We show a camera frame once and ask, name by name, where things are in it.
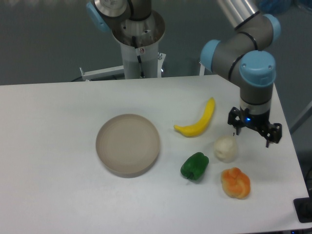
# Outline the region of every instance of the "blue joint cap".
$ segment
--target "blue joint cap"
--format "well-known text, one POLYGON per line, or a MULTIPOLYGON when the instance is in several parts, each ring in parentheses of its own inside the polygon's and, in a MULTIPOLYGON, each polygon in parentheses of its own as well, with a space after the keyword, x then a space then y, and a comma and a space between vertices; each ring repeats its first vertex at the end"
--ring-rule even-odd
POLYGON ((107 26, 105 21, 102 19, 102 17, 99 15, 95 7, 92 5, 92 3, 88 2, 86 5, 87 12, 89 17, 91 18, 94 25, 97 27, 98 30, 102 32, 108 32, 110 31, 110 28, 107 26))
POLYGON ((273 27, 273 40, 272 40, 272 43, 273 43, 281 35, 281 32, 282 32, 281 25, 280 25, 278 19, 275 18, 273 15, 265 14, 263 16, 265 16, 266 18, 268 18, 271 21, 271 24, 273 27))
POLYGON ((242 78, 254 87, 264 88, 276 78, 274 57, 265 51, 251 51, 241 59, 239 72, 242 78))
POLYGON ((213 57, 215 49, 220 43, 219 40, 211 40, 203 47, 200 53, 200 63, 209 71, 212 71, 213 57))

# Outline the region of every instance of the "white table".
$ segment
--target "white table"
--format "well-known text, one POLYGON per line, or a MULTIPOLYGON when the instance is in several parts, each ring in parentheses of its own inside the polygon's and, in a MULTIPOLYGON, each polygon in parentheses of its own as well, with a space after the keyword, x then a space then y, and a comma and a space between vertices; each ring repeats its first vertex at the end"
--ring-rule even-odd
POLYGON ((291 136, 274 89, 271 122, 279 144, 243 128, 238 158, 223 163, 212 143, 232 134, 228 112, 239 89, 218 76, 31 84, 0 87, 0 233, 236 234, 309 228, 293 199, 307 197, 291 136), (207 131, 186 138, 173 125, 197 121, 206 101, 216 110, 207 131), (146 117, 161 150, 142 176, 117 177, 99 160, 95 140, 117 115, 146 117), (190 182, 180 167, 193 153, 210 158, 204 178, 190 182), (226 196, 220 173, 236 166, 251 179, 245 200, 226 196))

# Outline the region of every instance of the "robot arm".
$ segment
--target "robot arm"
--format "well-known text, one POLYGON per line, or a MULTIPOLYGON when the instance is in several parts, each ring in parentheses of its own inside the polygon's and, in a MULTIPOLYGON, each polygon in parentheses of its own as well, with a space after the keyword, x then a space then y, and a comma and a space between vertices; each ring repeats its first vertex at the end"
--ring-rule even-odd
POLYGON ((112 30, 120 44, 126 79, 158 75, 158 43, 165 32, 151 0, 91 0, 87 12, 96 27, 112 30))
POLYGON ((268 147, 281 139, 282 125, 269 122, 276 65, 273 56, 262 50, 279 37, 280 24, 275 17, 260 14, 251 0, 218 0, 218 4, 237 34, 226 42, 208 42, 201 63, 240 87, 240 110, 230 111, 228 124, 237 134, 245 126, 259 132, 268 147))

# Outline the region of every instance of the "white potato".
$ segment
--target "white potato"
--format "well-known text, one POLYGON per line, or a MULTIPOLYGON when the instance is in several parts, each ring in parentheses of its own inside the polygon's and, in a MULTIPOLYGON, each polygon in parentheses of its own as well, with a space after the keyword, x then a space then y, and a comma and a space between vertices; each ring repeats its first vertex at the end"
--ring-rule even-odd
POLYGON ((214 155, 222 161, 231 161, 237 155, 237 142, 234 136, 221 136, 214 142, 214 155))

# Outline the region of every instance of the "cable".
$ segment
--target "cable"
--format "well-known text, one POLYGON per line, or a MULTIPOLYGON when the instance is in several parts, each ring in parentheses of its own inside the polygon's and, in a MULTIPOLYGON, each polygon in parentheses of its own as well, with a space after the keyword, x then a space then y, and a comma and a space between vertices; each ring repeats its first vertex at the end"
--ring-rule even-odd
POLYGON ((76 79, 73 79, 73 80, 71 80, 70 82, 75 82, 75 81, 77 81, 77 80, 79 80, 79 79, 82 79, 82 76, 80 76, 80 77, 78 77, 78 78, 76 78, 76 79))

